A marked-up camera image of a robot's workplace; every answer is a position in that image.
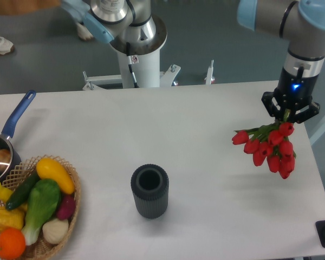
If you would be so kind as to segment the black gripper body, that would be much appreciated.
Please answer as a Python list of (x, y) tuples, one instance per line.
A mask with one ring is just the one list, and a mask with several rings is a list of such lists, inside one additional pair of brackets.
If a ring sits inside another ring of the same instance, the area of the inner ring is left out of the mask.
[(312, 102), (312, 92), (318, 75), (302, 77), (304, 69), (299, 67), (297, 75), (282, 69), (274, 98), (279, 106), (307, 106)]

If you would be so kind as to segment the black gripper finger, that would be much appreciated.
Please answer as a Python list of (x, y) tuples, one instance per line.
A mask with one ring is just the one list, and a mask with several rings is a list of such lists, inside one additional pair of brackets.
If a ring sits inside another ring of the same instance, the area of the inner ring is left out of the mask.
[(301, 124), (312, 117), (318, 115), (320, 112), (320, 104), (312, 101), (309, 105), (304, 107), (302, 110), (291, 112), (289, 115), (289, 122)]
[(279, 91), (264, 92), (261, 100), (271, 117), (283, 119), (286, 105)]

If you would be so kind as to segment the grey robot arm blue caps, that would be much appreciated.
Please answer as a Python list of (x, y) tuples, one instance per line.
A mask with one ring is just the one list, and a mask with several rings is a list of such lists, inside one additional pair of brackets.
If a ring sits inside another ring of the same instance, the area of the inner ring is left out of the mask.
[[(89, 36), (117, 52), (124, 88), (169, 86), (160, 72), (160, 49), (167, 31), (152, 15), (150, 1), (62, 1)], [(273, 92), (262, 102), (277, 120), (302, 123), (319, 113), (312, 92), (325, 58), (325, 1), (240, 1), (238, 23), (289, 41), (288, 54)]]

